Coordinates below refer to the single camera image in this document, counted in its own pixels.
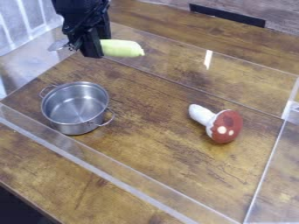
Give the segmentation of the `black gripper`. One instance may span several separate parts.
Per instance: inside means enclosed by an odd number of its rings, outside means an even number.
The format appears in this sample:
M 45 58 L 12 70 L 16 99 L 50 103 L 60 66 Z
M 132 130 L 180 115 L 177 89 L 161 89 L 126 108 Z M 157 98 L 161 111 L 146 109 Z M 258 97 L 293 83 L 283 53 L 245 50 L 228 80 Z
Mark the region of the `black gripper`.
M 110 39 L 108 18 L 109 0 L 50 0 L 54 12 L 62 17 L 61 32 L 84 57 L 101 58 L 101 39 Z

